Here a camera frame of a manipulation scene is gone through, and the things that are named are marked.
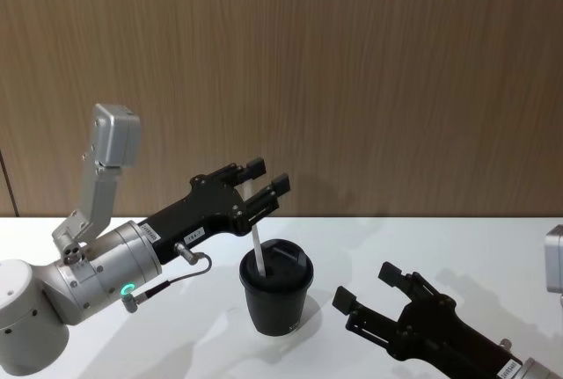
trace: silver cylinder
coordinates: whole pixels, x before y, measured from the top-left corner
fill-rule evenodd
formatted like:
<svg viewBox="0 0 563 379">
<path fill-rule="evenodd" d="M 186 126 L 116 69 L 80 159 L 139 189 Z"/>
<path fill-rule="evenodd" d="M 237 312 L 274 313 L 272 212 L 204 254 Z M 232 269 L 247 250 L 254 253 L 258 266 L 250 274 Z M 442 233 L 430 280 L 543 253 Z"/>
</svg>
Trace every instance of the silver cylinder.
<svg viewBox="0 0 563 379">
<path fill-rule="evenodd" d="M 21 260 L 0 262 L 0 365 L 10 375 L 30 375 L 51 364 L 69 340 L 62 323 Z"/>
<path fill-rule="evenodd" d="M 546 366 L 542 366 L 534 359 L 528 359 L 518 370 L 514 379 L 561 379 Z"/>
<path fill-rule="evenodd" d="M 127 222 L 84 248 L 73 265 L 37 268 L 45 292 L 65 324 L 78 324 L 161 272 L 149 240 Z"/>
</svg>

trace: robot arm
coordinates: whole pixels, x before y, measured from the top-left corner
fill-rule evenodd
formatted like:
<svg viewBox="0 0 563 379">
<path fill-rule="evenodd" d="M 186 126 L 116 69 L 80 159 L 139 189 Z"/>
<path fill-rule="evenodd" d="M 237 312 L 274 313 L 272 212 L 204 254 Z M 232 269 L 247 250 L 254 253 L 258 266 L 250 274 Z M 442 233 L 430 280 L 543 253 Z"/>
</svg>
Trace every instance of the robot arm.
<svg viewBox="0 0 563 379">
<path fill-rule="evenodd" d="M 120 298 L 135 311 L 174 281 L 207 272 L 211 259 L 191 248 L 222 232 L 248 234 L 289 191 L 289 178 L 282 175 L 243 200 L 235 186 L 265 174 L 266 166 L 262 159 L 245 167 L 230 164 L 194 177 L 187 196 L 139 224 L 127 222 L 96 238 L 109 223 L 121 167 L 134 161 L 139 122 L 127 108 L 97 105 L 93 124 L 80 206 L 53 233 L 61 258 L 47 266 L 0 262 L 0 365 L 12 375 L 30 375 L 56 360 L 67 345 L 68 324 Z M 207 259 L 208 268 L 131 295 L 178 256 L 190 265 Z"/>
<path fill-rule="evenodd" d="M 421 275 L 402 275 L 385 262 L 379 279 L 405 293 L 411 302 L 397 322 L 361 305 L 343 287 L 333 306 L 348 316 L 346 328 L 383 347 L 396 360 L 424 360 L 452 379 L 560 379 L 534 360 L 522 364 L 509 351 L 462 322 L 456 302 Z"/>
</svg>

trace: white tabletop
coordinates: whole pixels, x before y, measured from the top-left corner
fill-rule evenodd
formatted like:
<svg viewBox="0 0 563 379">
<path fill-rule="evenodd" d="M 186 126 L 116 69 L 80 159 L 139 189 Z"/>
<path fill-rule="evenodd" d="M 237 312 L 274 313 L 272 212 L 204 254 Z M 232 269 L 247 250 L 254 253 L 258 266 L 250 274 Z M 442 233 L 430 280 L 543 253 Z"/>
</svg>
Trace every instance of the white tabletop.
<svg viewBox="0 0 563 379">
<path fill-rule="evenodd" d="M 57 257 L 50 232 L 60 219 L 0 219 L 0 259 L 35 265 Z M 115 219 L 111 228 L 125 219 Z M 563 373 L 559 296 L 545 291 L 545 233 L 563 219 L 272 218 L 260 238 L 301 245 L 315 267 L 301 327 L 281 338 L 252 326 L 238 263 L 249 237 L 221 235 L 197 247 L 214 260 L 205 276 L 169 287 L 128 314 L 119 302 L 70 327 L 62 356 L 33 378 L 443 378 L 422 361 L 398 362 L 346 331 L 333 306 L 339 285 L 398 318 L 408 300 L 377 279 L 389 260 L 418 271 L 457 301 L 457 313 L 514 354 Z M 194 270 L 183 260 L 163 277 Z M 0 378 L 11 377 L 0 369 Z"/>
</svg>

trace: sticker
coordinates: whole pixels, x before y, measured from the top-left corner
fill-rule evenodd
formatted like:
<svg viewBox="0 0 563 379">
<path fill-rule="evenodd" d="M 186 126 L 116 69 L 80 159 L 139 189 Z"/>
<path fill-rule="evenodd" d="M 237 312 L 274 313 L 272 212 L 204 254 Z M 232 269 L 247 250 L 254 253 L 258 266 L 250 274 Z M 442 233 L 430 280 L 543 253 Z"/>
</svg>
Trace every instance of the sticker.
<svg viewBox="0 0 563 379">
<path fill-rule="evenodd" d="M 143 225 L 140 225 L 139 228 L 143 230 L 143 232 L 146 234 L 147 238 L 151 243 L 155 243 L 160 239 L 160 236 L 157 234 L 155 230 L 152 229 L 152 227 L 148 223 L 144 223 Z"/>
<path fill-rule="evenodd" d="M 185 236 L 184 241 L 186 242 L 186 244 L 190 244 L 194 240 L 197 240 L 199 237 L 203 237 L 203 236 L 205 236 L 205 230 L 203 229 L 203 227 L 200 227 L 194 232 Z"/>
<path fill-rule="evenodd" d="M 504 368 L 498 373 L 498 377 L 501 379 L 512 379 L 518 373 L 518 370 L 522 365 L 516 360 L 509 360 L 507 364 L 504 365 Z"/>
</svg>

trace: barcode label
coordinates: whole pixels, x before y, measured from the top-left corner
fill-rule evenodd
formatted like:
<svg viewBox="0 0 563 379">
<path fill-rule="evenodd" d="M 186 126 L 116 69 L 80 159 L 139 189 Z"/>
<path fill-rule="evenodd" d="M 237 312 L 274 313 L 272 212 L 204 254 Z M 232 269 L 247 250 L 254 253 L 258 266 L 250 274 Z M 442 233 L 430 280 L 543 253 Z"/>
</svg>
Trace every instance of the barcode label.
<svg viewBox="0 0 563 379">
<path fill-rule="evenodd" d="M 516 360 L 509 360 L 507 364 L 504 365 L 504 368 L 498 373 L 498 377 L 501 379 L 512 379 L 518 373 L 518 370 L 522 365 Z"/>
<path fill-rule="evenodd" d="M 147 236 L 147 238 L 151 243 L 155 243 L 160 239 L 160 236 L 157 234 L 155 230 L 152 229 L 152 227 L 148 223 L 144 223 L 139 228 L 143 230 L 143 232 L 145 233 L 145 235 Z"/>
<path fill-rule="evenodd" d="M 198 228 L 194 232 L 189 233 L 187 236 L 184 237 L 184 241 L 186 244 L 190 244 L 194 240 L 198 239 L 199 237 L 205 236 L 205 230 L 203 227 Z"/>
</svg>

